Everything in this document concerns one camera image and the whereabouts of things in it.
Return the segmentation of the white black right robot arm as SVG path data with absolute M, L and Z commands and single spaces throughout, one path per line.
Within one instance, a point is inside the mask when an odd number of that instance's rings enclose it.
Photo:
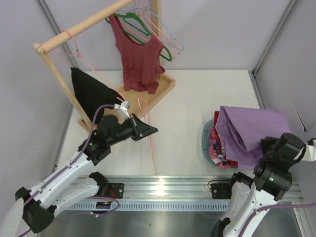
M 315 207 L 314 203 L 279 204 L 292 186 L 289 169 L 302 160 L 315 161 L 315 138 L 304 143 L 297 136 L 284 133 L 280 138 L 261 139 L 260 147 L 263 156 L 253 170 L 253 178 L 238 172 L 229 179 L 208 182 L 213 199 L 230 200 L 227 212 L 211 230 L 212 237 L 250 237 L 272 209 Z

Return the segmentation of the pink wire hanger with trousers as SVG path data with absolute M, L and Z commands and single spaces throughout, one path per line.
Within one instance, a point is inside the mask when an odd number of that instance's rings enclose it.
M 144 118 L 146 123 L 150 124 L 148 100 L 145 99 L 144 106 L 142 106 L 139 97 L 137 98 L 137 102 L 138 102 L 138 107 L 140 109 L 142 117 Z M 149 145 L 150 145 L 150 150 L 151 150 L 151 155 L 152 155 L 152 163 L 153 163 L 154 174 L 155 174 L 155 176 L 157 176 L 157 174 L 158 174 L 157 173 L 157 166 L 156 166 L 155 153 L 154 153 L 154 148 L 153 148 L 151 135 L 148 136 L 148 140 L 149 140 Z

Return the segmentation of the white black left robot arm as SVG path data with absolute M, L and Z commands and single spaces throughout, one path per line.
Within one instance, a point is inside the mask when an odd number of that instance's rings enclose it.
M 157 128 L 142 122 L 135 114 L 123 123 L 115 115 L 103 116 L 65 165 L 32 188 L 21 187 L 15 193 L 16 199 L 24 200 L 22 218 L 29 229 L 40 233 L 71 205 L 92 196 L 105 197 L 109 181 L 100 172 L 92 172 L 74 188 L 67 188 L 106 158 L 113 145 L 127 139 L 139 141 L 156 132 Z

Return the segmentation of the purple trousers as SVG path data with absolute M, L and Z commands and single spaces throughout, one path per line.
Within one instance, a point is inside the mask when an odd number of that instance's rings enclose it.
M 215 125 L 228 160 L 238 169 L 253 170 L 262 157 L 261 139 L 290 133 L 284 113 L 272 109 L 221 106 Z

